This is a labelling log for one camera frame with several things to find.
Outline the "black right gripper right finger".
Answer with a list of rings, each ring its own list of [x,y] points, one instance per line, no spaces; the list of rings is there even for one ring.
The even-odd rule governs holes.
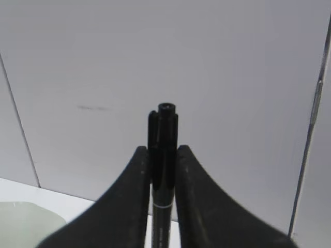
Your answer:
[[[187,145],[177,150],[175,198],[182,247],[297,246],[220,188]]]

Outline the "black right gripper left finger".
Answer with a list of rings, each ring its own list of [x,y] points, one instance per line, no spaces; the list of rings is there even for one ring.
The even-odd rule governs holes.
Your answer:
[[[149,186],[148,151],[139,146],[111,187],[38,247],[144,247]]]

